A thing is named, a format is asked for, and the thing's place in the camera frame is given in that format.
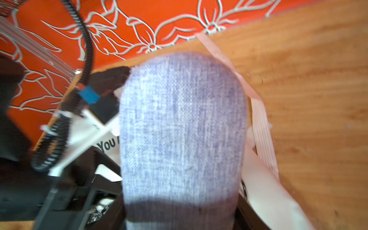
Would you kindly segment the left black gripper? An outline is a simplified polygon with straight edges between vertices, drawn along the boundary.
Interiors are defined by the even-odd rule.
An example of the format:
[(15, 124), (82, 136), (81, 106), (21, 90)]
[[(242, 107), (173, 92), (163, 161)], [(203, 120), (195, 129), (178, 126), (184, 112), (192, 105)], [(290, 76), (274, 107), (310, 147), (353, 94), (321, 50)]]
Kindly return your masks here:
[(35, 230), (124, 230), (126, 212), (120, 181), (96, 174), (106, 166), (121, 169), (97, 147), (68, 165), (51, 187), (33, 228)]

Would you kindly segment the white backpack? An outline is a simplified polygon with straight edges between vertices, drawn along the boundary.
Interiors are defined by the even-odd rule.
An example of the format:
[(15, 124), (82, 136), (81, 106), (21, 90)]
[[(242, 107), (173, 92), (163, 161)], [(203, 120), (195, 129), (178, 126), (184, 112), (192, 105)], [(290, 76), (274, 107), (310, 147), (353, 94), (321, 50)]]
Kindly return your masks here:
[(233, 227), (250, 230), (311, 230), (301, 206), (281, 185), (264, 103), (231, 61), (205, 35), (197, 39), (237, 77), (247, 99), (247, 132)]

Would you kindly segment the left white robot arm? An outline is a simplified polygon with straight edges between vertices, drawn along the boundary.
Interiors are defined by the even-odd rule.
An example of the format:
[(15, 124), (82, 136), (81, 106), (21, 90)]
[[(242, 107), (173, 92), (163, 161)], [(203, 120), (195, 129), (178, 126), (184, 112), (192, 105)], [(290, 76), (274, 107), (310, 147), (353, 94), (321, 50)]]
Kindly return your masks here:
[(105, 123), (118, 113), (113, 93), (100, 96), (89, 87), (93, 67), (93, 45), (83, 19), (70, 1), (65, 8), (79, 26), (86, 43), (86, 61), (78, 88), (73, 90), (51, 131), (35, 152), (31, 142), (6, 112), (23, 69), (1, 57), (1, 220), (34, 219), (36, 230), (120, 230), (125, 220), (122, 186), (94, 172), (106, 163), (115, 173), (120, 167), (91, 145), (62, 168), (61, 176), (49, 175), (66, 156), (71, 117), (84, 100)]

